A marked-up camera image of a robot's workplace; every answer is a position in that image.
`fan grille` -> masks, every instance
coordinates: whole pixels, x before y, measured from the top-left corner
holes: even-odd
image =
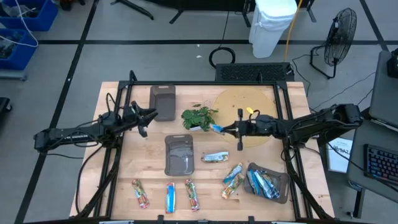
[[[356,30],[356,13],[350,8],[341,10],[333,19],[325,42],[325,62],[338,65],[347,56]]]

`white trash can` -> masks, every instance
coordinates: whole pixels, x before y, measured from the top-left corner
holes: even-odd
[[[295,0],[256,0],[249,42],[256,58],[271,56],[297,10]]]

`green leaves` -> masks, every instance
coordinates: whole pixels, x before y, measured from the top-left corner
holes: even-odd
[[[190,129],[195,126],[200,126],[202,130],[209,131],[210,124],[215,123],[211,116],[217,112],[218,110],[209,109],[207,106],[201,107],[199,110],[185,110],[181,114],[181,118],[184,119],[184,128]]]

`gray plastic tray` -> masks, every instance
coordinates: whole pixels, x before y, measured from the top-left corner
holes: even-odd
[[[175,119],[175,86],[153,85],[150,88],[149,107],[156,108],[158,115],[155,121],[174,121]]]
[[[193,163],[193,138],[190,134],[166,136],[166,168],[169,176],[191,175]]]
[[[289,197],[288,189],[289,189],[289,184],[290,184],[290,177],[289,177],[288,174],[276,172],[276,171],[273,171],[273,170],[270,170],[270,169],[263,168],[261,166],[257,166],[253,162],[249,164],[247,170],[251,170],[251,169],[255,169],[255,170],[259,170],[259,171],[266,171],[267,174],[269,175],[269,177],[274,181],[274,185],[275,185],[276,189],[280,193],[280,197],[279,198],[269,199],[269,198],[266,198],[264,196],[264,193],[261,190],[260,191],[260,195],[258,195],[259,197],[263,197],[263,198],[266,198],[266,199],[271,200],[273,202],[277,202],[277,203],[281,203],[281,204],[284,204],[284,203],[287,202],[287,199]],[[253,191],[252,187],[250,186],[250,183],[249,183],[249,180],[248,180],[247,176],[244,179],[243,188],[244,188],[244,190],[246,192],[248,192],[250,194],[254,194],[254,191]]]

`yellow cable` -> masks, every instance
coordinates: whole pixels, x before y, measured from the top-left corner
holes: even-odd
[[[294,17],[293,17],[293,21],[292,21],[292,23],[290,24],[289,34],[288,34],[288,36],[287,36],[287,41],[286,41],[286,49],[285,49],[284,61],[286,61],[286,59],[287,59],[287,52],[289,51],[289,40],[290,40],[290,35],[291,35],[291,33],[292,33],[292,29],[293,29],[293,26],[294,26],[294,22],[296,21],[297,14],[299,13],[299,10],[300,10],[300,7],[301,7],[301,3],[303,3],[303,0],[300,0],[300,2],[298,3],[296,13],[294,14]]]

